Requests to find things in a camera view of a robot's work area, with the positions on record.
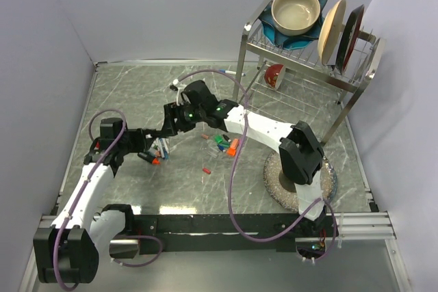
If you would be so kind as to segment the black orange highlighter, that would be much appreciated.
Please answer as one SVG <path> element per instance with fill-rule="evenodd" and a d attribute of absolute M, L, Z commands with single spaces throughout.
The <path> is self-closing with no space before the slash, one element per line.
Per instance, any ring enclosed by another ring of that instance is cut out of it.
<path fill-rule="evenodd" d="M 160 164 L 159 159 L 148 152 L 139 152 L 138 157 L 145 160 L 146 162 L 148 162 L 152 165 L 159 165 Z"/>

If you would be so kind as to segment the dark blue pen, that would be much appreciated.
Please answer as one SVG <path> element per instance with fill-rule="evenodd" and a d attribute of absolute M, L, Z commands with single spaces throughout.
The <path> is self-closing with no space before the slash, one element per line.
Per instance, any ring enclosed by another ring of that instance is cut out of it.
<path fill-rule="evenodd" d="M 162 146 L 164 148 L 164 154 L 165 154 L 164 159 L 168 160 L 169 159 L 169 149 L 168 149 L 168 146 L 166 146 L 165 143 L 163 143 L 162 140 L 161 140 L 161 142 L 162 142 Z"/>

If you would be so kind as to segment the green highlighter cap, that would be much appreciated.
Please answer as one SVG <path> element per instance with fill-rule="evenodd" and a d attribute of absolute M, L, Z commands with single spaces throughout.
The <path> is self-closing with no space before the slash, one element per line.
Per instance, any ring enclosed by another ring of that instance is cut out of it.
<path fill-rule="evenodd" d="M 221 138 L 219 135 L 215 136 L 215 137 L 214 137 L 214 140 L 215 140 L 215 142 L 216 142 L 217 144 L 221 144 L 221 143 L 222 143 L 222 138 Z"/>

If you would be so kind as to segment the orange highlighter cap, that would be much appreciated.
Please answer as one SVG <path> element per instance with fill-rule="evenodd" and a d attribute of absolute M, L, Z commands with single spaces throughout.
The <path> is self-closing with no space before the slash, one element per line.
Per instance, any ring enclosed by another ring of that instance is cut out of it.
<path fill-rule="evenodd" d="M 230 157 L 234 157 L 236 155 L 236 152 L 237 152 L 236 149 L 228 148 L 226 151 L 226 154 L 228 154 L 228 156 L 230 156 Z"/>

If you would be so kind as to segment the blue capped white marker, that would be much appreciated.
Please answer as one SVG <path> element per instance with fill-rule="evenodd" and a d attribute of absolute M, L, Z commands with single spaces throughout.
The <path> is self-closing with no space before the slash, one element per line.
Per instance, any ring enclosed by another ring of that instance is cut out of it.
<path fill-rule="evenodd" d="M 224 74 L 228 74 L 228 75 L 237 75 L 237 72 L 236 72 L 236 71 L 232 71 L 232 70 L 219 70 L 219 71 L 222 72 L 222 73 L 224 73 Z M 241 74 L 241 76 L 245 77 L 245 76 L 246 76 L 246 73 L 243 72 L 243 73 Z"/>

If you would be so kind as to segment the steel dish rack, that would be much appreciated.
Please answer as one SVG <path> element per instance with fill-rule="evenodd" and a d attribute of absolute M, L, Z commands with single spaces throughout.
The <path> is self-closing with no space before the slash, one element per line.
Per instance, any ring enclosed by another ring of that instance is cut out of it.
<path fill-rule="evenodd" d="M 272 44 L 263 34 L 263 25 L 259 20 L 259 17 L 268 11 L 272 2 L 273 0 L 263 0 L 243 28 L 235 78 L 238 81 L 242 80 L 245 57 L 250 52 L 258 56 L 257 72 L 267 70 L 271 64 L 281 64 L 283 65 L 280 73 L 282 77 L 286 74 L 297 75 L 305 81 L 339 92 L 336 104 L 341 110 L 322 136 L 321 144 L 325 145 L 341 123 L 347 120 L 350 110 L 373 80 L 387 41 L 374 34 L 359 31 L 357 40 L 363 41 L 364 47 L 369 47 L 370 50 L 365 52 L 357 47 L 353 48 L 354 51 L 364 54 L 365 57 L 357 58 L 357 68 L 351 77 L 347 77 L 341 74 L 335 65 L 325 65 L 320 59 L 311 60 L 317 50 L 316 43 L 310 42 L 307 46 L 298 49 L 283 49 Z"/>

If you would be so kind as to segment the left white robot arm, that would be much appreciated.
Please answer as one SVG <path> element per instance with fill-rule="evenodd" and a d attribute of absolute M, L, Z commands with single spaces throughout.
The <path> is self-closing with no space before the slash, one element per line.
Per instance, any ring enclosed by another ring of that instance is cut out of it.
<path fill-rule="evenodd" d="M 95 217 L 95 209 L 114 180 L 126 155 L 144 153 L 157 138 L 155 129 L 130 129 L 124 118 L 106 118 L 99 136 L 92 139 L 83 160 L 80 179 L 59 215 L 48 228 L 38 228 L 33 239 L 38 279 L 56 283 L 64 291 L 92 282 L 101 257 L 111 240 L 154 241 L 163 252 L 163 242 L 136 232 L 135 215 L 129 204 L 109 204 Z"/>

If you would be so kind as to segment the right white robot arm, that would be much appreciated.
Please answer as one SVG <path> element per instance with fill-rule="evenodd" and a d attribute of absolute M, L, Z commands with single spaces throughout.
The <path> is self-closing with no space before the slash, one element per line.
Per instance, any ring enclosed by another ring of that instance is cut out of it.
<path fill-rule="evenodd" d="M 184 86 L 174 80 L 170 89 L 177 92 L 175 102 L 167 104 L 162 133 L 165 137 L 194 129 L 204 122 L 209 127 L 244 135 L 277 152 L 286 177 L 283 189 L 296 191 L 300 230 L 315 236 L 323 229 L 324 203 L 320 184 L 324 151 L 310 126 L 279 122 L 229 99 L 218 100 L 206 83 L 196 80 Z"/>

